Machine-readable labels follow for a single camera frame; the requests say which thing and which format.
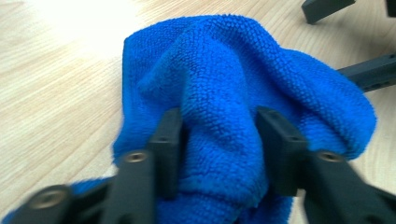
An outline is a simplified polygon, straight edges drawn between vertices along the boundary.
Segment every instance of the wood grain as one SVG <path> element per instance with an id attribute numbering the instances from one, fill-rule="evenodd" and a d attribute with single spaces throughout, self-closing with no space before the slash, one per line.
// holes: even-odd
<path id="1" fill-rule="evenodd" d="M 303 1 L 0 2 L 0 217 L 48 185 L 111 175 L 121 125 L 125 37 L 157 21 L 240 14 L 278 43 L 334 68 L 396 51 L 396 20 L 381 1 L 360 0 L 308 25 Z M 396 87 L 367 93 L 378 125 L 353 165 L 371 184 L 396 192 Z M 296 203 L 290 223 L 304 223 Z"/>

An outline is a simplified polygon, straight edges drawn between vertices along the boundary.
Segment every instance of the wooden table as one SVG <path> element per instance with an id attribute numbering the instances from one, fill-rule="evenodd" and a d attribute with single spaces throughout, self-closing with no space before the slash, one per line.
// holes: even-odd
<path id="1" fill-rule="evenodd" d="M 334 68 L 396 52 L 396 20 L 360 0 L 317 25 L 300 1 L 0 2 L 0 216 L 48 185 L 112 175 L 121 125 L 123 39 L 157 21 L 233 13 L 259 21 L 284 48 Z M 367 93 L 378 126 L 353 161 L 371 184 L 396 192 L 396 86 Z M 290 223 L 304 223 L 298 205 Z"/>

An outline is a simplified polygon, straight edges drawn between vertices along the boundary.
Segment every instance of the blue microfiber towel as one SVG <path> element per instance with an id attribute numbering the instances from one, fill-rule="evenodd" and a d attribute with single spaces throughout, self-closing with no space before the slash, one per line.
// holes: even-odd
<path id="1" fill-rule="evenodd" d="M 180 107 L 190 132 L 174 201 L 160 223 L 286 223 L 291 198 L 269 189 L 256 107 L 271 107 L 309 140 L 353 159 L 375 115 L 362 91 L 324 63 L 282 49 L 254 20 L 200 16 L 163 21 L 125 40 L 123 127 L 114 160 L 143 148 L 163 113 Z M 75 190 L 90 183 L 77 184 Z"/>

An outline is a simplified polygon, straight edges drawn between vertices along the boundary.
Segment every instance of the table surface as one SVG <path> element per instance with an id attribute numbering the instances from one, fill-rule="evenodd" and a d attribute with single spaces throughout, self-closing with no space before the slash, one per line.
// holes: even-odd
<path id="1" fill-rule="evenodd" d="M 123 39 L 157 21 L 232 13 L 260 22 L 289 49 L 333 68 L 396 52 L 384 2 L 360 0 L 316 25 L 301 1 L 0 2 L 0 217 L 48 185 L 114 174 L 121 125 Z M 366 93 L 378 115 L 362 177 L 396 192 L 396 86 Z M 296 203 L 290 223 L 305 223 Z"/>

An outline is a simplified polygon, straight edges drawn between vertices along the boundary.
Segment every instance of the metal screw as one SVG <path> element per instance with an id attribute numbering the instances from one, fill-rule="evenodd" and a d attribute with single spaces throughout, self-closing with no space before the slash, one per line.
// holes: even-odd
<path id="1" fill-rule="evenodd" d="M 324 161 L 340 162 L 341 157 L 330 151 L 319 152 L 318 156 Z"/>
<path id="2" fill-rule="evenodd" d="M 145 160 L 146 157 L 147 157 L 147 155 L 146 155 L 145 153 L 142 153 L 142 152 L 134 152 L 134 153 L 128 154 L 128 155 L 125 157 L 125 160 L 128 161 L 128 162 L 138 162 L 138 161 L 143 161 L 143 160 Z"/>
<path id="3" fill-rule="evenodd" d="M 60 203 L 66 197 L 66 192 L 60 189 L 54 189 L 47 192 L 43 192 L 37 195 L 30 202 L 30 207 L 33 209 L 43 209 L 55 206 Z"/>

